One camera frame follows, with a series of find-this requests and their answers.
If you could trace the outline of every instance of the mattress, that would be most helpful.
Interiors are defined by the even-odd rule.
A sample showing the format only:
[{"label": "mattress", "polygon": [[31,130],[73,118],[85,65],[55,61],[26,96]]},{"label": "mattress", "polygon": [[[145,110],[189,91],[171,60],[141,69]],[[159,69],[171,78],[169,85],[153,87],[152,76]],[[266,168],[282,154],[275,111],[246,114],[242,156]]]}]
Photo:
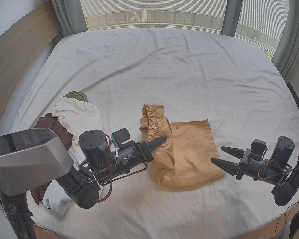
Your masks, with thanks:
[{"label": "mattress", "polygon": [[[221,146],[267,143],[269,158],[280,135],[299,154],[299,111],[283,78],[260,47],[229,36],[192,30],[132,28],[83,32],[63,38],[30,87],[12,132],[33,127],[59,96],[81,91],[101,111],[107,134],[139,131],[143,104],[165,106],[170,122],[208,119]],[[66,239],[234,238],[277,218],[273,185],[226,174],[193,190],[154,184],[147,170],[118,180],[108,200],[90,209],[71,203],[57,219],[30,195],[33,219]]]}]

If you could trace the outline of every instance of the wooden floor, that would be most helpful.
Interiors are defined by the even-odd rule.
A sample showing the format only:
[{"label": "wooden floor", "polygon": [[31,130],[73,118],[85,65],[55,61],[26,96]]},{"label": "wooden floor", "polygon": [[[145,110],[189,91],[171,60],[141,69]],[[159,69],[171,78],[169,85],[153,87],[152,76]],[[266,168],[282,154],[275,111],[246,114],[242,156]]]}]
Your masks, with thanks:
[{"label": "wooden floor", "polygon": [[[285,214],[281,216],[278,221],[278,218],[263,228],[251,232],[245,236],[239,237],[238,239],[258,239],[260,237],[263,238],[271,238],[274,237],[275,227],[277,225],[276,234],[284,227],[285,223],[294,215],[295,211],[299,208],[299,203],[294,205],[291,210],[287,211]],[[48,232],[44,231],[43,229],[34,227],[38,239],[57,239],[57,236],[51,235]],[[294,239],[299,239],[299,233],[296,234]]]}]

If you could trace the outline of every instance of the dark brown garment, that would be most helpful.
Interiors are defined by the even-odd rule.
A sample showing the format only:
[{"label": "dark brown garment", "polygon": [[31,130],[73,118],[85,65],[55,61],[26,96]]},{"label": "dark brown garment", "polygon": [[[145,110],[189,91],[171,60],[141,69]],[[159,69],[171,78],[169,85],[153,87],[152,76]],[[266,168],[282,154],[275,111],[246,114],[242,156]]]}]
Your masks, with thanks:
[{"label": "dark brown garment", "polygon": [[[67,132],[66,128],[64,128],[58,122],[58,120],[41,117],[39,118],[37,124],[33,128],[49,128],[59,137],[66,150],[69,150],[72,146],[73,135]],[[30,190],[31,195],[37,205],[39,204],[39,201],[42,202],[42,199],[49,184],[50,182]]]}]

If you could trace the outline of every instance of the wooden bed frame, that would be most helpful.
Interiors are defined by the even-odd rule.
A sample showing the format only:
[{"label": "wooden bed frame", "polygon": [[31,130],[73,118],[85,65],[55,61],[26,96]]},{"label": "wooden bed frame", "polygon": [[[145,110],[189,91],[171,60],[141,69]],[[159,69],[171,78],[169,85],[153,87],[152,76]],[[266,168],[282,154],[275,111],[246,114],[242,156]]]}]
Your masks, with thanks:
[{"label": "wooden bed frame", "polygon": [[60,30],[48,1],[0,36],[0,118],[19,80]]}]

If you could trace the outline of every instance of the green garment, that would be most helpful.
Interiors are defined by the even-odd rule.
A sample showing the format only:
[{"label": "green garment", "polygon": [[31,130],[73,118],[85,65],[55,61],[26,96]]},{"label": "green garment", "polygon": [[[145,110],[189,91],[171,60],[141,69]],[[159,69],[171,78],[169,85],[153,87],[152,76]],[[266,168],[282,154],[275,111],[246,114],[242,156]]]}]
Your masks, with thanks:
[{"label": "green garment", "polygon": [[88,102],[86,95],[84,93],[81,93],[81,92],[72,91],[72,92],[67,93],[64,97],[66,97],[66,98],[75,98],[79,101]]}]

